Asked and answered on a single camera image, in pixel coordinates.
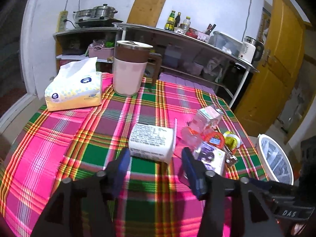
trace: trash can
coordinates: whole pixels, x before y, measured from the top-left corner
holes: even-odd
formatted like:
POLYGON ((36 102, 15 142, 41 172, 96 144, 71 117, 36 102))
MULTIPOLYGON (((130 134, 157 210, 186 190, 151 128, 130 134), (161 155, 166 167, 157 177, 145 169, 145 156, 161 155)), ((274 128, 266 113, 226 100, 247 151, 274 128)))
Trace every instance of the trash can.
POLYGON ((293 185, 291 164, 275 140, 265 134, 258 135, 256 150, 261 164, 271 180, 293 185))

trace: metal bolt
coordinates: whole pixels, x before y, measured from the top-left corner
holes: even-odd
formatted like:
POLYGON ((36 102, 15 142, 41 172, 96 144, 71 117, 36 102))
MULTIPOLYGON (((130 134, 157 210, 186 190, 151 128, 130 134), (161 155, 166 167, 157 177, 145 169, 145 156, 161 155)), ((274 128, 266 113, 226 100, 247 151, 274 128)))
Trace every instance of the metal bolt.
POLYGON ((104 170, 100 170, 100 171, 98 171, 97 172, 97 174, 96 174, 98 177, 102 177, 102 176, 105 176, 106 175, 106 173, 105 173, 105 171, 104 170))
POLYGON ((210 177, 213 177, 213 176, 216 175, 216 173, 215 173, 213 170, 208 170, 208 171, 205 172, 205 174, 206 174, 207 176, 210 176, 210 177))
POLYGON ((241 177, 239 179, 242 183, 249 183, 249 179, 247 177, 241 177))
POLYGON ((71 181, 72 181, 72 180, 71 180, 70 177, 66 177, 66 178, 62 179, 62 182, 63 182, 63 183, 70 183, 71 181))

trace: door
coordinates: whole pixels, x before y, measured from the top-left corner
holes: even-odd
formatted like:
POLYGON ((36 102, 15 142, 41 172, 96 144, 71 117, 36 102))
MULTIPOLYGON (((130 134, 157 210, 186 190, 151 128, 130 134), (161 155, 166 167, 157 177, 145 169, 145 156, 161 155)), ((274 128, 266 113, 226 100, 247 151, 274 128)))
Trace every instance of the door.
POLYGON ((273 0, 264 55, 236 110, 250 136, 265 133, 290 95, 304 55, 305 25, 290 0, 273 0))

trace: yellow power strip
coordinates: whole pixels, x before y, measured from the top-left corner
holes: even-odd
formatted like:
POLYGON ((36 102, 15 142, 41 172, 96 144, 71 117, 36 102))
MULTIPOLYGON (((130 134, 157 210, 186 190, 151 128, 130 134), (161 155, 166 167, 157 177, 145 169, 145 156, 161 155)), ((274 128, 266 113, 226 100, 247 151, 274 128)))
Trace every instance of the yellow power strip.
POLYGON ((64 20, 66 20, 67 17, 68 17, 68 11, 61 11, 59 13, 56 32, 65 31, 67 22, 64 22, 64 20))

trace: cutting board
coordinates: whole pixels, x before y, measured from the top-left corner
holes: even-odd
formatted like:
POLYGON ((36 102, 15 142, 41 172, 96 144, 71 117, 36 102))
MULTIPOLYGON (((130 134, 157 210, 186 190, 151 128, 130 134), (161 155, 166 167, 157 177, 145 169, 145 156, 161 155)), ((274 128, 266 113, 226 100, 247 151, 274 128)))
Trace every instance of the cutting board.
POLYGON ((156 27, 166 0, 135 0, 127 23, 156 27))

